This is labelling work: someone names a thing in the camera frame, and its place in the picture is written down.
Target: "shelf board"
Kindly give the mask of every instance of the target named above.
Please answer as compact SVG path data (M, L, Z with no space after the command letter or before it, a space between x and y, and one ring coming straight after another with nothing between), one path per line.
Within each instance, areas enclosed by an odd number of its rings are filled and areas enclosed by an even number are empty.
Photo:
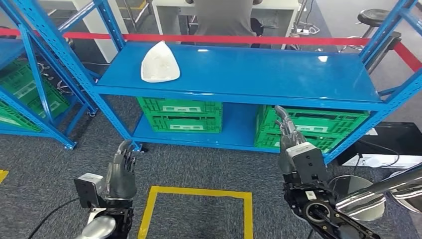
M24 51L22 40L0 38L0 69L16 59Z
M154 132L143 116L132 139L139 142L278 153L279 149L253 147L256 110L257 106L252 104L224 103L221 133Z
M357 54L169 44L181 76L151 84L140 79L140 66L153 45L128 42L95 90L255 104L265 104L264 99L282 105L283 99L382 103Z

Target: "floor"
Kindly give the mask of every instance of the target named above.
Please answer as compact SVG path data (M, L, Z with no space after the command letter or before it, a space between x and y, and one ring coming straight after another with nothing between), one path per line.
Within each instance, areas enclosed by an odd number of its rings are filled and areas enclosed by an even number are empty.
M314 2L309 20L321 28L319 36L358 35L365 30L361 25L354 25L360 10L369 7L388 9L394 1L368 3L359 0L347 10L342 9L340 2L343 1ZM139 7L139 0L129 4ZM55 16L69 16L69 13L58 12ZM342 26L338 26L336 16L342 16ZM61 20L63 18L54 19L55 22ZM145 16L141 21L139 32L157 32L153 16ZM81 24L75 28L75 31L86 30ZM400 30L403 34L410 32L405 25L400 25ZM403 42L410 47L414 42L413 35L404 36ZM75 44L82 61L104 62L92 40L75 40ZM413 50L418 56L422 54L419 48ZM373 73L377 87L397 84L399 79L404 79L403 74L410 74L394 53L390 55ZM95 64L86 66L99 73L106 68ZM421 94L415 96L389 120L413 121L421 127L422 119L415 113L421 111L421 97ZM109 97L109 100L127 126L134 127L140 115L135 99ZM102 113L94 118L84 116L72 138L78 142L78 147L65 151L50 139L0 136L0 169L10 172L0 185L0 238L26 238L44 215L76 197L72 179L86 172L105 176L107 164L122 140ZM278 155L164 144L147 144L146 147L148 153L137 155L138 193L134 199L135 218L129 238L137 238L149 189L154 185L251 192L255 238L298 239L308 235L310 227L297 220L283 200L282 176L276 166ZM332 163L328 171L334 177L350 174L352 168ZM388 169L358 168L355 174L376 182L391 172ZM74 238L86 220L87 211L77 202L72 203L56 212L35 238ZM384 216L365 225L384 239L417 239L422 238L421 232L418 235L420 221L420 217L410 215L388 200ZM240 199L159 194L147 238L236 239L243 238L243 231L243 202Z

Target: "black cable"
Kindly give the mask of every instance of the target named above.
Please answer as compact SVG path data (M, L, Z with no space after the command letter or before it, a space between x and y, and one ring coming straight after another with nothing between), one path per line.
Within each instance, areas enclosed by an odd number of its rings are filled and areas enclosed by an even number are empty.
M311 239L313 233L314 233L314 230L311 229L311 231L309 232L309 235L308 235L308 237L306 239Z
M358 159L357 159L357 162L356 162L355 167L353 168L352 175L354 175L354 174L355 174L356 168L357 168L357 166L359 165L359 162L360 162L360 159L361 159L361 158L362 158L362 154L358 153Z
M383 148L383 149L385 149L385 150L388 150L388 151L390 151L390 152L393 152L393 153L395 153L396 155L397 155L397 158L396 158L396 160L394 160L394 162L392 162L392 163L390 163L390 164L388 164L388 165L381 165L381 166L378 166L378 167L375 167L375 168L382 168L382 167L390 167L390 166L393 166L394 164L396 164L398 161L399 161L399 159L400 159L400 154L398 153L398 152L396 152L396 151L394 151L394 150L392 150L392 149L390 149L390 148L387 148L387 147L384 147L384 146L381 146L381 145L377 145L377 144L375 144L375 143L371 143L371 142L367 142L367 141L364 141L364 140L358 140L358 142L359 143L364 143L364 144L367 144L367 145L371 145L371 146L375 146L375 147L378 147L378 148Z
M41 221L40 221L40 223L37 225L37 227L31 232L31 234L29 235L29 237L28 237L28 239L31 239L34 235L35 235L35 233L40 229L40 227L44 224L44 222L53 214L53 213L55 213L57 210L59 210L60 208L62 208L62 207L64 207L64 206L66 206L66 205L68 205L68 204L70 204L71 202L74 202L74 201L76 201L76 200L78 200L79 198L74 198L74 199L72 199L72 200L70 200L70 201L67 201L67 202L65 202L65 203L63 203L62 205L60 205L60 206L58 206L58 207L56 207L54 210L52 210L49 214L47 214Z
M308 24L308 17L309 17L309 14L311 13L311 11L312 11L312 6L314 5L314 0L312 0L311 1L311 8L309 9L309 11L308 11L308 15L306 15L306 19L305 19L305 23L306 23L306 25Z

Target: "stool seat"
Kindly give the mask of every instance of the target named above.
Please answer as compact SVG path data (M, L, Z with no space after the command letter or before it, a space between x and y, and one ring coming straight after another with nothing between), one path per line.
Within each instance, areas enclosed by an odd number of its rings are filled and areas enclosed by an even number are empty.
M357 19L368 26L379 27L390 11L382 9L366 9L359 13Z

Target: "red barrier tape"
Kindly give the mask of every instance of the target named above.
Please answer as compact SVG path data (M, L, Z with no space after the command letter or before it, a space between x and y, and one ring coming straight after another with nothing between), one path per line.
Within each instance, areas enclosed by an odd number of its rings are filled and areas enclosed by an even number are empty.
M414 72L422 67L422 62L402 42L399 42L394 50Z
M17 29L0 28L0 35L20 35ZM107 33L66 32L64 37L73 39L110 39ZM197 35L159 35L159 34L123 34L130 41L186 41L213 43L261 43L261 44L298 44L298 45L365 45L368 38L326 38L326 37L279 37L279 36L197 36ZM399 42L394 50L403 61L417 71L422 63L407 47Z

